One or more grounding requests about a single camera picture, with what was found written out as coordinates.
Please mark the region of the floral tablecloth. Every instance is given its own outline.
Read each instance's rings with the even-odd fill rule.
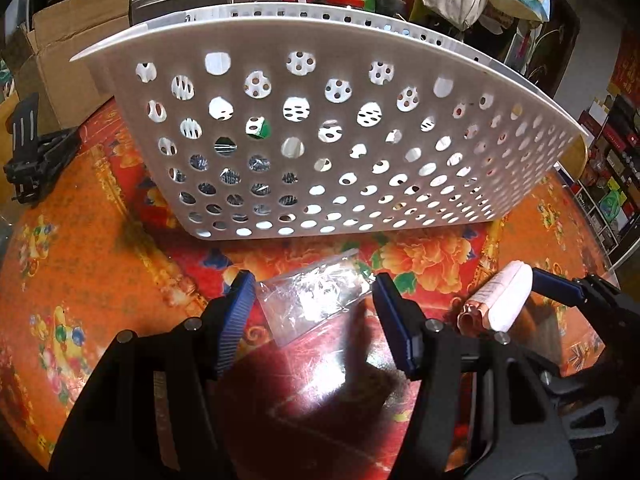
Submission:
[[[0,411],[45,466],[114,335],[199,315],[240,269],[263,280],[357,248],[363,270],[391,273],[404,297],[446,321],[513,259],[570,278],[606,270],[555,174],[485,224],[215,243],[177,224],[113,101],[81,135],[53,193],[22,215],[0,273]],[[602,350],[577,310],[535,295],[513,334],[567,374]],[[417,387],[395,370],[370,301],[281,349],[256,304],[211,402],[243,479],[384,479]]]

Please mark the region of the table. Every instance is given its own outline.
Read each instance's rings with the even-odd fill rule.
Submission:
[[[555,173],[494,222],[215,243],[177,224],[113,100],[80,133],[79,155],[52,194],[24,211],[0,273],[0,411],[44,466],[114,335],[165,332],[199,315],[240,269],[264,280],[358,248],[364,268],[391,273],[427,316],[450,322],[514,259],[569,278],[606,272]],[[511,333],[565,374],[602,351],[576,309],[535,294]],[[370,301],[282,349],[256,304],[211,402],[242,479],[385,479],[417,387],[395,370]]]

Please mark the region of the red poster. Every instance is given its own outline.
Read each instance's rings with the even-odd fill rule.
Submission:
[[[640,38],[628,28],[622,33],[611,82],[640,107]]]

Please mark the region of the silver bolt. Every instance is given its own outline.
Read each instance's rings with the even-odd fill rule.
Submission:
[[[433,319],[433,318],[428,319],[424,323],[424,325],[425,327],[427,327],[427,330],[429,330],[430,332],[439,332],[444,328],[444,325],[439,319]]]
[[[116,336],[118,343],[128,343],[133,339],[133,332],[131,330],[120,330]]]
[[[501,345],[508,345],[511,342],[511,338],[506,332],[496,332],[494,334],[494,339]]]
[[[540,374],[540,380],[543,382],[543,384],[546,384],[546,386],[549,386],[551,384],[551,379],[552,375],[546,370]]]
[[[189,317],[183,323],[186,330],[197,330],[202,326],[202,320],[199,317]]]

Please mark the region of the rolled pink packaging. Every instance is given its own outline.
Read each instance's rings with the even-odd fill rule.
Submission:
[[[458,315],[458,329],[466,336],[485,330],[507,332],[531,293],[533,272],[521,261],[509,262],[471,298]]]

